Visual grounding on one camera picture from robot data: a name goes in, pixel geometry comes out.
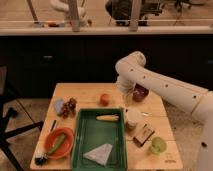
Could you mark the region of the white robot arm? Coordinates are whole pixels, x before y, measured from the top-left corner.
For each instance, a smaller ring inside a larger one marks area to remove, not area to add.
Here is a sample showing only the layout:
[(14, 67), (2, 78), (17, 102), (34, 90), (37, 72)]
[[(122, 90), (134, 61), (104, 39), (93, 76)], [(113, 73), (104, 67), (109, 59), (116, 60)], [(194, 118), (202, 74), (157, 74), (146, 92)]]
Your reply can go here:
[(141, 85), (201, 122), (204, 127), (195, 171), (213, 171), (213, 91), (152, 72), (145, 64), (146, 57), (140, 51), (118, 60), (118, 89), (127, 94), (136, 84)]

